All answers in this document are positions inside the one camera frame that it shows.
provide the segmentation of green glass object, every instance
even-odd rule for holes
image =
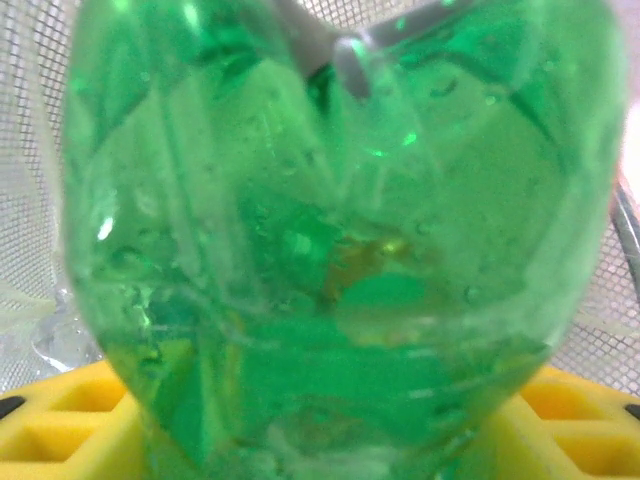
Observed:
[[[158,478],[429,478],[560,341],[620,35],[599,0],[466,4],[309,75],[268,1],[83,3],[68,268]]]

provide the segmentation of yellow grid holder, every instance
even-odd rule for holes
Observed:
[[[25,403],[14,409],[16,397]],[[547,367],[466,455],[486,456],[488,480],[640,480],[639,404]],[[1,480],[146,478],[138,405],[106,362],[13,391],[0,398],[3,413]]]

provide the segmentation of white mesh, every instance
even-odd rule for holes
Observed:
[[[298,1],[341,28],[371,24],[421,3]],[[640,8],[634,6],[635,0],[614,3],[640,51],[640,29],[633,27],[640,24]],[[60,264],[54,254],[55,179],[69,35],[78,4],[79,0],[2,0],[0,4],[4,27],[0,40],[0,393],[57,371],[35,353],[31,340],[38,322],[56,306],[53,289]],[[640,92],[640,74],[635,79]],[[627,258],[610,226],[579,322],[554,364],[640,396],[640,339],[635,334],[640,331],[639,312]]]

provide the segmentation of green glass vase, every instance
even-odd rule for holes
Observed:
[[[67,265],[157,478],[430,478],[560,342],[615,173],[613,17],[411,21],[303,72],[266,0],[83,3]]]

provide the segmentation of wire mesh basket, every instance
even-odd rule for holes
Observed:
[[[73,309],[58,236],[62,103],[70,35],[80,3],[0,4],[0,393],[101,358]],[[354,27],[420,1],[301,3],[329,23]],[[634,33],[640,32],[635,28],[640,27],[640,7],[634,6],[635,0],[613,3],[630,43],[640,52],[640,33]],[[632,77],[640,94],[640,75]],[[640,396],[640,229],[635,205],[632,189],[620,187],[599,266],[553,363]]]

